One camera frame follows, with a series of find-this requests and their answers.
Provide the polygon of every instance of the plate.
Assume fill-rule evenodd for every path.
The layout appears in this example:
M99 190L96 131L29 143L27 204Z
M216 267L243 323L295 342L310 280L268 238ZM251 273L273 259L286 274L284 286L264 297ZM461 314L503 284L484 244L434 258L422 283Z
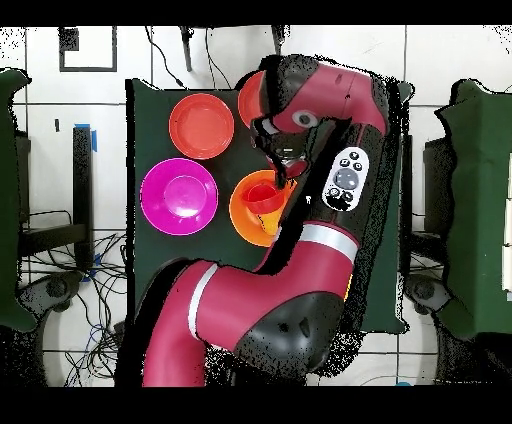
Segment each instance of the plate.
M227 149L235 122L227 105L211 94L181 99L169 117L169 134L176 148L192 159L211 159Z
M218 205L217 184L197 162L167 159L146 174L140 204L157 230L174 236L190 235L213 219Z

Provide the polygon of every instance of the black cable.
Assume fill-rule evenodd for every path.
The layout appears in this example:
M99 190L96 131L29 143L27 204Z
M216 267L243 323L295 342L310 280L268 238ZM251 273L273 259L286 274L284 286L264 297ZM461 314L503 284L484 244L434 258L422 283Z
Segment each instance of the black cable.
M210 55L208 53L208 28L206 28L206 32L204 33L204 43L206 44L206 53L208 54L208 66L210 67L210 74L212 76L213 89L216 90L217 86L215 85L215 77L213 76L212 61L210 60Z
M215 66L215 68L217 69L217 71L220 72L220 74L224 77L224 81L226 81L226 84L228 85L228 88L231 90L231 85L229 84L229 81L228 79L226 78L226 75L224 75L224 72L222 72L220 70L220 68L215 64L215 62L213 61L211 55L210 55L210 51L208 49L208 28L206 28L206 32L205 32L205 38L204 38L204 42L206 44L206 54L208 55L208 63L212 63L213 66ZM213 71L212 71L212 66L210 65L210 72L212 74L212 78L213 78ZM215 78L213 78L213 87L215 88Z
M160 52L160 54L162 55L162 58L164 59L164 66L165 66L165 70L167 71L167 73L174 78L174 80L176 81L176 84L178 84L180 87L183 87L185 90L188 90L187 87L185 87L185 85L181 82L181 80L179 80L178 78L176 78L174 76L174 74L169 71L169 68L167 67L167 58L165 57L165 54L164 52L162 51L162 49L160 47L158 47L152 40L151 40L151 36L149 35L149 30L148 30L148 27L145 26L144 29L146 30L146 35L148 36L148 41L149 41L149 44L151 44L153 47L156 47L157 50Z
M71 366L73 367L69 373L68 373L68 376L66 378L66 381L64 383L64 387L69 387L70 384L71 384L71 381L69 380L69 378L71 377L71 372L74 370L75 371L75 379L76 377L78 377L78 383L80 384L80 387L83 387L82 386L82 380L80 379L80 370L82 369L81 366L79 366L74 360L73 358L71 357L70 353L69 352L64 352L64 357L66 358L66 360L71 364Z
M110 329L110 326L112 324L112 311L110 309L110 306L108 304L108 296L111 292L116 294L126 294L126 292L120 292L115 290L113 287L116 284L116 282L119 279L125 279L126 280L126 271L125 267L115 264L110 264L108 262L103 261L103 259L106 257L106 254L116 246L119 245L119 242L126 238L126 234L118 235L117 233L111 234L107 237L103 237L101 239L95 240L95 249L107 241L105 249L103 249L102 253L99 254L100 262L98 265L94 266L91 270L85 273L85 276L89 277L92 281L92 284L94 286L94 290L96 291L96 294L98 296L98 324L94 324L91 320L90 316L90 310L83 299L83 297L77 293L77 297L84 306L85 309L85 318L89 326L91 327L91 336L90 340L96 340L95 333L99 333L100 336L98 338L98 341L96 343L96 346L91 349L88 353L82 356L82 358L78 361L74 361L73 358L67 354L66 359L71 364L72 369L70 370L70 373L68 374L68 378L66 379L65 386L74 386L78 382L80 386L83 386L83 382L81 381L81 371L87 370L91 376L95 376L102 379L112 379L114 378L114 373L112 372L111 365L109 365L111 362L116 362L116 358L113 356L116 354L118 348L116 341L114 340L114 335L116 334ZM123 257L123 262L125 262L125 252L126 252L126 245L119 246L121 256ZM33 256L33 259L28 259L28 262L46 265L46 266L54 266L57 267L60 270L77 270L76 266L73 265L73 263L76 263L75 257L73 254L69 251L69 249L66 249L67 252L57 250L57 249L50 249L47 251L49 261L43 260L42 258L38 257L37 255ZM54 254L60 253L65 255L66 257L69 257L73 262L58 262L54 256ZM57 271L35 271L37 273L42 274L53 274ZM100 273L103 272L107 274L107 279L105 282L100 282L96 275L93 274L93 272Z

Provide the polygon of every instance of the robot button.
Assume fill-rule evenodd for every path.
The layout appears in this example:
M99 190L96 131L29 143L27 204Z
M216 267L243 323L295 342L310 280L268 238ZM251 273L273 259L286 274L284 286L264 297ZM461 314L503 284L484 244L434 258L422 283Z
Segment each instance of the robot button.
M329 195L332 197L338 197L340 195L340 191L337 188L331 188L329 190Z
M351 202L352 199L354 198L354 196L352 196L352 193L349 193L347 191L344 191L343 194L341 195L341 198L345 201L345 202Z
M340 169L334 175L334 184L343 190L355 190L359 185L359 177L352 169Z

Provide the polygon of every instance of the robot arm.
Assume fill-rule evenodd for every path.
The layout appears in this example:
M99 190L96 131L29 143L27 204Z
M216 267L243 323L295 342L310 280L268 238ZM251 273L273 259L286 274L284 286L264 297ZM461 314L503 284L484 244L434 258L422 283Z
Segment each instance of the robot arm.
M269 66L260 92L255 145L278 183L306 178L257 271L199 260L156 277L173 283L149 340L144 386L203 386L205 342L288 378L329 353L375 191L387 92L377 78L299 55ZM326 120L333 125L315 137Z

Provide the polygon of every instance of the dark green table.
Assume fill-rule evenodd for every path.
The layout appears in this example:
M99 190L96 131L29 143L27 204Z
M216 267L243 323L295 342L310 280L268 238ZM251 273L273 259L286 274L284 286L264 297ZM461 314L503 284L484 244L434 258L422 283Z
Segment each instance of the dark green table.
M266 248L246 242L231 224L228 212L229 198L238 182L260 169L269 169L264 155L252 148L248 128L238 114L238 91L208 91L223 100L231 109L235 134L229 147L216 158L200 161L215 178L219 189L219 206L210 224L190 236L173 237L153 228L140 208L139 191L147 172L158 162L184 157L169 136L169 116L173 107L194 92L186 90L154 90L141 81L132 80L135 116L135 301L140 302L151 277L158 267L177 257L204 258L252 270L262 260ZM367 318L364 331L404 331L395 317L397 240L398 240L398 173L395 179L393 201L390 203L387 237L379 249L373 272L376 281L370 282Z

